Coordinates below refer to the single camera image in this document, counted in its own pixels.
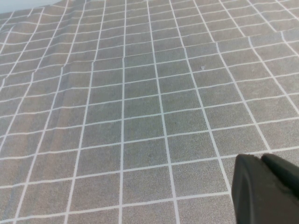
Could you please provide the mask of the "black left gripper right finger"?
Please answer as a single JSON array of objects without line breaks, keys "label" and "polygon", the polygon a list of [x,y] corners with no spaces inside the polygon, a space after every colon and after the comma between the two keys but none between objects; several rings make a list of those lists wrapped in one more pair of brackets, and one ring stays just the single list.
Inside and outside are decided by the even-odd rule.
[{"label": "black left gripper right finger", "polygon": [[260,195],[263,200],[298,200],[299,167],[275,155],[261,157]]}]

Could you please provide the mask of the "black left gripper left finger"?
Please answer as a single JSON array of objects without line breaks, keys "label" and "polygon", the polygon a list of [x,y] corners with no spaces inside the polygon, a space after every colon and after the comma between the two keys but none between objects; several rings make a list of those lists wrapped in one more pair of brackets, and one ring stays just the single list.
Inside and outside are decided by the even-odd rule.
[{"label": "black left gripper left finger", "polygon": [[299,200],[263,200],[261,158],[239,154],[235,159],[232,200],[238,224],[297,224]]}]

